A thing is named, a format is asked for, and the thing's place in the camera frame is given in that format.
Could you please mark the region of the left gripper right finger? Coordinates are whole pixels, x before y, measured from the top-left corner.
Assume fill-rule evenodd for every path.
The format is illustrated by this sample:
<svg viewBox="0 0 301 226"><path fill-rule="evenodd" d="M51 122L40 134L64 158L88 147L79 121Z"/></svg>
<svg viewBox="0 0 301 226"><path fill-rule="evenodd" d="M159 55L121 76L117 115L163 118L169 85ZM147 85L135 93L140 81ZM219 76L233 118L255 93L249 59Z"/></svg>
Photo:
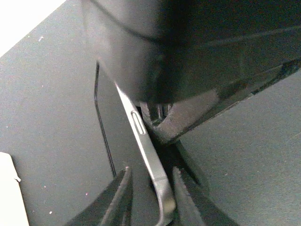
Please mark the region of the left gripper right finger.
<svg viewBox="0 0 301 226"><path fill-rule="evenodd" d="M190 175L173 168L174 195L183 226L237 226L238 223L206 197Z"/></svg>

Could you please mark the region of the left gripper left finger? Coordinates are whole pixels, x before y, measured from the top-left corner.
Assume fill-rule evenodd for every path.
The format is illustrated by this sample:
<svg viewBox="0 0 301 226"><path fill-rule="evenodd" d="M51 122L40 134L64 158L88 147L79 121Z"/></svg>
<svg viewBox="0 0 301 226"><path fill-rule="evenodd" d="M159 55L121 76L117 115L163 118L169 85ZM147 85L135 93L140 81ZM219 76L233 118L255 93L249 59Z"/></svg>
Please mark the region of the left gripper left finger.
<svg viewBox="0 0 301 226"><path fill-rule="evenodd" d="M105 190L67 226L129 226L133 200L132 170L120 171Z"/></svg>

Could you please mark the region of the black smartphone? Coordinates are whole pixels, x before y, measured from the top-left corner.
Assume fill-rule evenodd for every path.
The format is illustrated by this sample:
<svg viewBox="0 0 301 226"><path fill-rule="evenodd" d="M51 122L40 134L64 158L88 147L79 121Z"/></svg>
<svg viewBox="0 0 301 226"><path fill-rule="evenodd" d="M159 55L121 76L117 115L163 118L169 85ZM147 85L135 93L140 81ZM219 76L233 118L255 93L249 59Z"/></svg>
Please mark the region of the black smartphone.
<svg viewBox="0 0 301 226"><path fill-rule="evenodd" d="M129 167L133 177L130 226L169 226L176 201L139 110L95 67L94 103L113 179Z"/></svg>

